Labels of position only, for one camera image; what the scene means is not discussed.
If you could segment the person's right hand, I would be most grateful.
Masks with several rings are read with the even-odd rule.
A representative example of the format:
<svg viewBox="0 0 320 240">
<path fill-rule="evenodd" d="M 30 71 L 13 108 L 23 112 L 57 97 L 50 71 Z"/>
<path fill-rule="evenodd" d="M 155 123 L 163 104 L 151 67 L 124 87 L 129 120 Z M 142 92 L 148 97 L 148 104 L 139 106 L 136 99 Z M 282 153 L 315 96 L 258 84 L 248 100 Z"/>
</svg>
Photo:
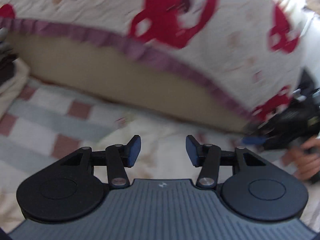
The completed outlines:
<svg viewBox="0 0 320 240">
<path fill-rule="evenodd" d="M 315 153 L 305 153 L 306 150 L 316 148 Z M 309 180 L 319 172 L 319 139 L 311 137 L 300 146 L 293 146 L 287 151 L 289 164 L 294 163 L 297 171 L 295 176 L 300 180 Z"/>
</svg>

